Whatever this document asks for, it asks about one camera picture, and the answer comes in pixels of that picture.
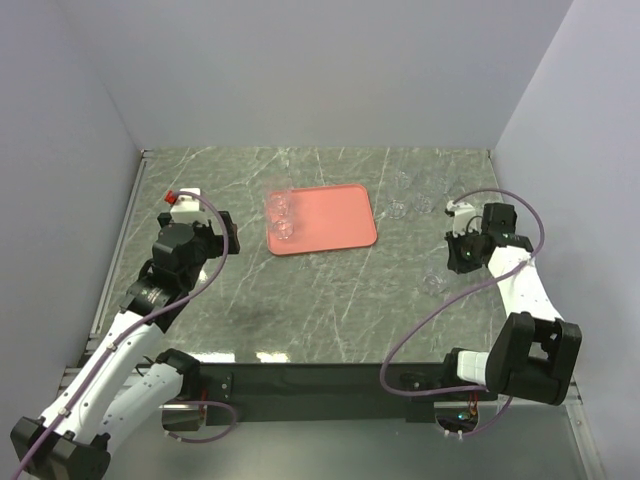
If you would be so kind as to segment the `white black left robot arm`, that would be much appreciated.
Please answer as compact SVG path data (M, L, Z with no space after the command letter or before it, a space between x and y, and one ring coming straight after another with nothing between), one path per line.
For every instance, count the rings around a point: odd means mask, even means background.
M225 261L240 250L228 212L180 223L158 217L152 256L127 289L111 328L66 390L38 418L22 417L10 438L17 471L37 479L101 479L117 447L164 404L192 405L203 417L211 402L194 357L169 349L131 387L124 383L146 348L168 331L189 301L205 290L198 282L210 259Z

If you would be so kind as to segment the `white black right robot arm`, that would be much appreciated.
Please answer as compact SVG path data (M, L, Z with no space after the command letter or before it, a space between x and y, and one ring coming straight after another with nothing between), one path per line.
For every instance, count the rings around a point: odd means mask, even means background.
M475 384L490 392L548 405L563 403L582 342L578 325L562 319L538 275L534 248L516 233L515 208L487 203L477 210L450 201L445 234L447 268L467 274L483 267L498 281L506 321L491 350L454 349L454 366L440 375L443 393L462 399Z

